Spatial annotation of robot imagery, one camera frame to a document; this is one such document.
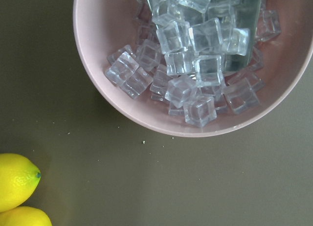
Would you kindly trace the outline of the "pink bowl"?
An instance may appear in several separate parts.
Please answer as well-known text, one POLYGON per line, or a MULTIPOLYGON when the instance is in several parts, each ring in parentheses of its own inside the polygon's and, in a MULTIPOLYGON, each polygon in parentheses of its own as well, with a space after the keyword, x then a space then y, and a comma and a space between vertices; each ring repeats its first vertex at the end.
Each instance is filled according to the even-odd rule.
POLYGON ((170 116, 166 105, 150 99, 147 92, 131 99, 104 75, 107 56, 126 44, 134 44, 135 0, 74 0, 73 27, 77 49, 91 81, 119 112, 150 130, 181 137, 226 134, 262 118, 292 91, 313 53, 313 0, 268 0, 279 13, 281 34, 261 44, 265 66, 259 76, 265 86, 257 92, 260 105, 242 114, 221 114, 203 128, 170 116))

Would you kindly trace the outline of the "metal ice scoop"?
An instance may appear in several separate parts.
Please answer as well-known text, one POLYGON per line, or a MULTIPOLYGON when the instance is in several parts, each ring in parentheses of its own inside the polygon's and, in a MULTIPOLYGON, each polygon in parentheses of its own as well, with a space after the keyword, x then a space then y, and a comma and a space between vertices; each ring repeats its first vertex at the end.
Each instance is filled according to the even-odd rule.
POLYGON ((162 54, 222 57, 224 72, 251 59, 261 0, 147 0, 162 54))

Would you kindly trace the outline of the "yellow lemon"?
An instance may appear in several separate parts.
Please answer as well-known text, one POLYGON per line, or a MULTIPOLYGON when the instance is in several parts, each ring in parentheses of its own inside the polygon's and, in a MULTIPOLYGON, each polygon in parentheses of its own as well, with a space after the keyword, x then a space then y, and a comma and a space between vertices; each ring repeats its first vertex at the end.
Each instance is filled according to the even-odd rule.
POLYGON ((35 191, 41 171, 28 158, 14 153, 0 155, 0 211, 24 203, 35 191))
POLYGON ((37 208, 18 206, 0 214, 1 226, 52 226, 48 215, 37 208))

